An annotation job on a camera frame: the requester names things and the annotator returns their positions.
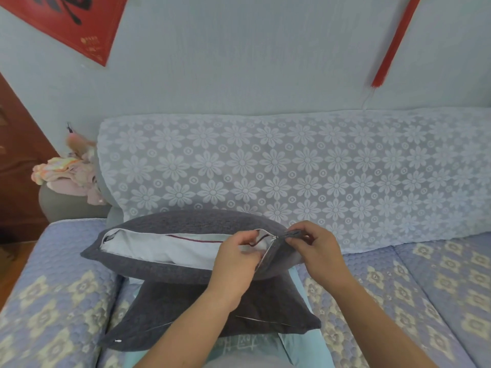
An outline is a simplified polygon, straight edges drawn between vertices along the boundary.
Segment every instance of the brown wooden door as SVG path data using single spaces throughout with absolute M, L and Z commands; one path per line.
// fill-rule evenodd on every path
M 56 155 L 0 74 L 0 243 L 37 240 L 48 224 L 30 175 Z

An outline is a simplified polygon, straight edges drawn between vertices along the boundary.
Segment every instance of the red tassel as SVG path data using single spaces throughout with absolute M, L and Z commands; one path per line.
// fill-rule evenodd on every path
M 420 0 L 410 0 L 408 5 L 406 6 L 406 10 L 404 11 L 399 25 L 397 26 L 394 38 L 392 39 L 389 49 L 385 54 L 384 60 L 382 61 L 382 64 L 380 65 L 380 68 L 378 69 L 377 74 L 373 79 L 372 88 L 379 88 L 384 83 L 385 77 L 389 72 L 390 65 L 392 64 L 392 60 L 396 55 L 397 49 L 401 44 L 402 38 L 404 37 L 406 30 L 408 29 L 409 23 L 411 22 L 412 16 L 416 11 L 419 2 Z

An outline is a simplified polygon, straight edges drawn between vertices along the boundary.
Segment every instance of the person's left arm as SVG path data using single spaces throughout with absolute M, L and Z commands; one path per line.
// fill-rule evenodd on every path
M 220 245 L 210 283 L 203 294 L 167 329 L 135 365 L 202 367 L 224 328 L 228 315 L 249 288 L 261 253 L 242 253 L 239 245 L 254 241 L 257 231 L 232 235 Z

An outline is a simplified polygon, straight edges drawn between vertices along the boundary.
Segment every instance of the red diamond-shaped poster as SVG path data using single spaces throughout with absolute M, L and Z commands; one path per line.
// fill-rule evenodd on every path
M 126 0 L 0 0 L 38 30 L 105 66 Z

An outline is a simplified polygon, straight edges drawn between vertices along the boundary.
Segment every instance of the light gray wall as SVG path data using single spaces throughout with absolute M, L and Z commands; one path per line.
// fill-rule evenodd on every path
M 66 121 L 361 108 L 406 3 L 129 0 L 106 68 L 0 8 L 0 72 L 59 151 Z M 491 105 L 491 0 L 422 0 L 367 105 Z

